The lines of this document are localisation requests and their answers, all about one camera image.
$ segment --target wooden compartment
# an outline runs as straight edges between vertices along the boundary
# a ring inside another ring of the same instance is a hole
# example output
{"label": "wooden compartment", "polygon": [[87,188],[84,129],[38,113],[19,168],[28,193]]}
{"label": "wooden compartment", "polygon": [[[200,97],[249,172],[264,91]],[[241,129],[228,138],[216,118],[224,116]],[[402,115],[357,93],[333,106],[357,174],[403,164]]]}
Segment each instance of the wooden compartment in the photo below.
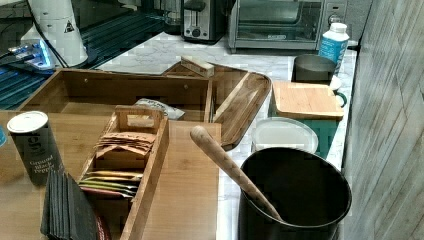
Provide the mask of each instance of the wooden compartment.
{"label": "wooden compartment", "polygon": [[61,69],[19,110],[110,115],[116,105],[133,105],[141,98],[149,98],[185,111],[181,120],[204,121],[210,107],[207,104],[211,104],[208,99],[212,98],[208,84],[205,79]]}
{"label": "wooden compartment", "polygon": [[162,76],[59,69],[20,111],[110,115],[140,98],[185,111],[179,120],[222,124],[222,146],[237,146],[271,89],[268,77],[221,65],[204,78],[175,64]]}
{"label": "wooden compartment", "polygon": [[[129,115],[149,116],[152,124],[144,127],[129,126],[127,124]],[[140,160],[127,161],[125,153],[122,155],[118,153],[112,162],[104,163],[104,159],[96,158],[97,148],[94,148],[84,164],[79,180],[84,179],[88,172],[95,170],[143,172],[136,196],[132,199],[87,194],[98,215],[106,220],[112,239],[141,239],[168,149],[168,119],[159,110],[137,106],[117,106],[103,134],[123,131],[156,134],[147,162],[142,161],[137,164]]]}

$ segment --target wooden cutting board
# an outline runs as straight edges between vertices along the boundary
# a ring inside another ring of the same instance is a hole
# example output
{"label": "wooden cutting board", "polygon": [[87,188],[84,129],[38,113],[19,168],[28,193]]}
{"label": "wooden cutting board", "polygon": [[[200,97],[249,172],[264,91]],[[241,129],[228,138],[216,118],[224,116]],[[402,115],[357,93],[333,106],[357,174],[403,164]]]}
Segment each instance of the wooden cutting board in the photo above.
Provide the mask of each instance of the wooden cutting board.
{"label": "wooden cutting board", "polygon": [[216,239],[217,165],[190,138],[204,126],[221,141],[221,124],[169,121],[169,146],[142,240]]}
{"label": "wooden cutting board", "polygon": [[277,115],[295,119],[341,120],[344,112],[326,85],[273,82]]}

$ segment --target can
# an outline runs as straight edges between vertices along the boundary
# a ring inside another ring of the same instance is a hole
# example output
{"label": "can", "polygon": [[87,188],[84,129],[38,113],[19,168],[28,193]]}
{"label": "can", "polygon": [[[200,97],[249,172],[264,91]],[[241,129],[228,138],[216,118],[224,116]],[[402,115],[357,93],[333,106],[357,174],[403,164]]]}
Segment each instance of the can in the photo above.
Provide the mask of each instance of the can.
{"label": "can", "polygon": [[34,185],[45,185],[50,169],[63,170],[62,159],[45,113],[21,113],[7,123],[7,129]]}

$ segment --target toaster oven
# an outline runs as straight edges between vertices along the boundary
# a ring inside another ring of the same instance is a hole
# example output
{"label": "toaster oven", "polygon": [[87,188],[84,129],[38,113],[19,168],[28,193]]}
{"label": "toaster oven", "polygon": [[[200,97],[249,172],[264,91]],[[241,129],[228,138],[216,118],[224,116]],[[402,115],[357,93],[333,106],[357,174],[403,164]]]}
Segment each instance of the toaster oven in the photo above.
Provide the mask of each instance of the toaster oven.
{"label": "toaster oven", "polygon": [[343,22],[347,0],[237,0],[228,43],[237,48],[318,50],[332,22]]}

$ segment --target blue light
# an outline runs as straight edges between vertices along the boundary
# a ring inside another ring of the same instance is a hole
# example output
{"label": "blue light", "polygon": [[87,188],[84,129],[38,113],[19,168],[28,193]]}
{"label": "blue light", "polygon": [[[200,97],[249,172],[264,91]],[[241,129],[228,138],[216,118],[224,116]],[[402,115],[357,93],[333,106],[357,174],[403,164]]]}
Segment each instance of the blue light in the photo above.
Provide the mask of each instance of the blue light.
{"label": "blue light", "polygon": [[47,66],[50,66],[50,59],[47,53],[46,45],[44,45],[44,41],[40,40],[41,51],[43,52],[43,59],[46,60]]}

